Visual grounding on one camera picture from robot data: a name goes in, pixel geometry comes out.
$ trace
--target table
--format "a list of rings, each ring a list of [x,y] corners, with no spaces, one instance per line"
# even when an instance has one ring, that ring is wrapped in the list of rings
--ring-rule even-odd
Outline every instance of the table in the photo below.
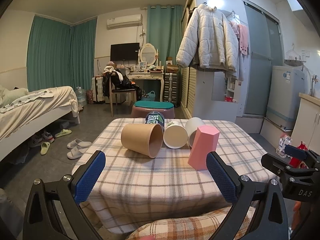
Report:
[[[185,125],[187,120],[175,121]],[[142,118],[112,121],[73,169],[86,163],[96,150],[106,155],[105,169],[88,200],[81,203],[93,224],[102,223],[110,232],[122,234],[155,220],[197,216],[229,205],[207,170],[196,171],[188,165],[188,144],[181,149],[163,145],[154,159],[124,148],[120,140],[123,127],[143,122]],[[261,166],[266,152],[239,126],[228,121],[204,123],[220,131],[216,152],[239,175],[261,182],[276,177]]]
[[[160,80],[161,81],[161,90],[160,90],[160,102],[163,101],[163,89],[164,89],[164,78],[163,73],[146,73],[146,72],[129,72],[128,78],[132,79],[151,79],[151,80]]]

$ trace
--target puffer jacket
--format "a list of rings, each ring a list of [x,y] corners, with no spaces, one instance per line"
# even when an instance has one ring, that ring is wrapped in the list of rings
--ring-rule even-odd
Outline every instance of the puffer jacket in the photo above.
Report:
[[[176,62],[186,68],[194,58],[193,65],[200,68],[237,72],[238,53],[238,39],[226,16],[216,7],[201,4],[193,11]]]

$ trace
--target picture frame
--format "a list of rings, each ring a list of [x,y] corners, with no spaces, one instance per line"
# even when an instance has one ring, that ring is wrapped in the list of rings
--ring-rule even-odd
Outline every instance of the picture frame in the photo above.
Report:
[[[166,66],[168,66],[168,65],[173,65],[172,60],[167,60],[167,61],[165,62],[165,65],[166,65]]]
[[[141,61],[139,62],[140,69],[147,69],[148,62]]]
[[[134,66],[133,67],[133,72],[139,72],[140,71],[140,66]]]

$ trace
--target hanger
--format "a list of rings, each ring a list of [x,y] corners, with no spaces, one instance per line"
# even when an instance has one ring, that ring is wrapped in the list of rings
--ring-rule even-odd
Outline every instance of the hanger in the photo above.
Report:
[[[242,24],[244,24],[245,26],[248,27],[248,24],[247,24],[247,23],[241,21],[238,17],[236,17],[236,13],[235,13],[234,10],[232,10],[231,14],[228,15],[227,18],[230,17],[230,16],[231,16],[231,19],[236,19],[236,20],[238,20],[239,22],[241,22]]]

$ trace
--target metal screw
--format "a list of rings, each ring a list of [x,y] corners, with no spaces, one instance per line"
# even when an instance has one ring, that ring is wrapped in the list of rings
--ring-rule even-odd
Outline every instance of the metal screw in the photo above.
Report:
[[[71,180],[71,175],[64,175],[64,176],[63,176],[63,180],[64,180],[64,181],[69,181],[69,180]]]
[[[243,181],[248,181],[248,180],[249,180],[249,177],[248,177],[247,175],[242,175],[242,176],[241,176],[241,179],[242,179]]]
[[[271,184],[272,184],[272,185],[278,185],[278,181],[277,181],[276,179],[272,179],[272,180],[271,180]]]
[[[40,179],[35,179],[35,181],[33,182],[33,184],[38,185],[41,182]]]

